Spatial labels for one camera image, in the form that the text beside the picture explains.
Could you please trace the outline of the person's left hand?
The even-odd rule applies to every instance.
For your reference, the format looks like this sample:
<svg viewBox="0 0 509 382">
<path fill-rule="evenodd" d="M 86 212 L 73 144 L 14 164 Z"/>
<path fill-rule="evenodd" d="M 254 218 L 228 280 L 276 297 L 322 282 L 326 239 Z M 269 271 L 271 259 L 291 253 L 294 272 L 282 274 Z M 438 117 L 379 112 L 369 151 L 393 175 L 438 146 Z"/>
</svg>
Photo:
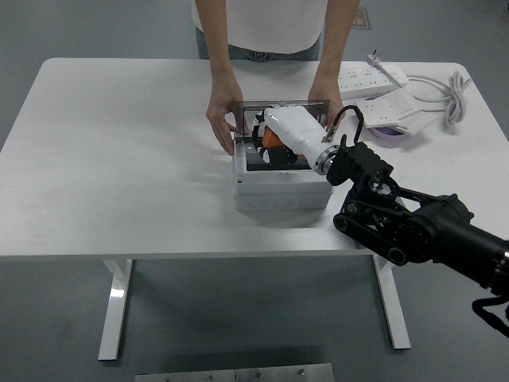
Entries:
<svg viewBox="0 0 509 382">
<path fill-rule="evenodd" d="M 326 117 L 326 126 L 329 130 L 338 113 L 343 109 L 344 104 L 340 96 L 340 89 L 336 77 L 318 78 L 315 77 L 309 90 L 308 100 L 328 100 L 328 114 Z"/>
</svg>

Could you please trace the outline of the person's right hand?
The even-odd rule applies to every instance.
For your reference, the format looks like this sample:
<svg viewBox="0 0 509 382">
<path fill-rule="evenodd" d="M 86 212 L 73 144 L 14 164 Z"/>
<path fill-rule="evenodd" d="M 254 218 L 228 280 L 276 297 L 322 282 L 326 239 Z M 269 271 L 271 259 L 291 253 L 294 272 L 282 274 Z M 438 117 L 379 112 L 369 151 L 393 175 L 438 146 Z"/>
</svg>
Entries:
<svg viewBox="0 0 509 382">
<path fill-rule="evenodd" d="M 237 103 L 241 101 L 243 101 L 243 93 L 236 80 L 212 83 L 206 117 L 216 140 L 229 155 L 234 154 L 232 133 L 237 127 L 226 120 L 226 115 L 232 114 Z"/>
</svg>

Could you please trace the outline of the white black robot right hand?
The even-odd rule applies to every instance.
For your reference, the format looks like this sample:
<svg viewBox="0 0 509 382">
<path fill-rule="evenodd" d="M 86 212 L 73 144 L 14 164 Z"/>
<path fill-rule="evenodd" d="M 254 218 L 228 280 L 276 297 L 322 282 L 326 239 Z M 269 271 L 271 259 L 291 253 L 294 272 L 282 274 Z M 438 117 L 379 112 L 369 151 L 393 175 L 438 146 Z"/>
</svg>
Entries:
<svg viewBox="0 0 509 382">
<path fill-rule="evenodd" d="M 254 116 L 252 142 L 266 164 L 289 166 L 303 157 L 315 172 L 325 174 L 337 152 L 335 133 L 301 105 L 267 107 Z"/>
</svg>

